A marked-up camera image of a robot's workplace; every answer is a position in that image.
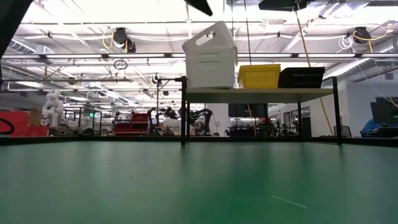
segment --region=white storage container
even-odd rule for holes
[[[209,38],[203,44],[202,37]],[[182,45],[189,88],[233,88],[238,50],[223,21],[217,22]]]

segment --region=black basket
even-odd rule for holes
[[[321,88],[324,67],[285,68],[279,75],[278,88]]]

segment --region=ceiling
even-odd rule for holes
[[[299,33],[297,18],[293,12],[261,11],[256,0],[250,1],[247,9],[238,3],[231,10],[229,4],[221,0],[208,0],[213,10],[213,16],[208,17],[196,9],[186,6],[183,0],[36,0],[32,3],[14,40],[29,47],[38,45],[48,47],[55,54],[106,54],[124,53],[121,49],[112,46],[107,49],[104,41],[110,45],[111,33],[117,27],[125,27],[127,34],[133,38],[137,53],[183,53],[182,44],[193,35],[214,24],[216,21],[225,21],[232,32],[239,53],[302,53],[304,52]],[[305,38],[309,53],[347,53],[351,47],[342,49],[339,42],[342,36],[352,33],[357,26],[366,26],[372,37],[379,37],[389,33],[385,38],[372,42],[377,46],[395,35],[398,20],[396,7],[364,7],[365,2],[349,4],[326,5],[325,2],[313,2],[306,9],[298,12],[298,17],[306,31]],[[319,18],[323,12],[324,19]],[[369,51],[368,44],[353,44],[356,52]],[[19,54],[8,49],[6,54]],[[127,69],[118,73],[118,78],[126,77],[132,82],[102,83],[100,88],[155,88],[151,82],[154,74],[164,78],[175,78],[185,75],[185,61],[176,58],[131,58]],[[29,78],[43,78],[53,73],[51,78],[83,78],[107,79],[109,70],[114,70],[114,60],[96,61],[95,66],[67,66],[62,63],[73,63],[74,60],[54,60],[53,64],[38,67],[27,66],[32,62],[18,60],[2,60],[3,65],[13,63],[13,68],[30,72]],[[240,65],[249,64],[240,61]],[[316,63],[315,66],[330,68],[335,63]],[[284,62],[285,67],[306,67],[305,62]],[[88,88],[82,83],[69,85],[59,83],[65,89]],[[180,83],[169,82],[166,89],[180,88]],[[136,103],[149,102],[151,106],[156,102],[142,91],[124,91],[120,95]],[[104,101],[98,98],[95,92],[86,94],[86,97],[97,102]],[[164,105],[179,102],[180,93],[171,91],[168,96],[160,94]]]

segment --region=green floor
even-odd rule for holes
[[[398,149],[315,143],[0,147],[0,223],[398,223]]]

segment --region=yellow plastic basket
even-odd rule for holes
[[[243,88],[278,88],[280,65],[242,65],[238,80]]]

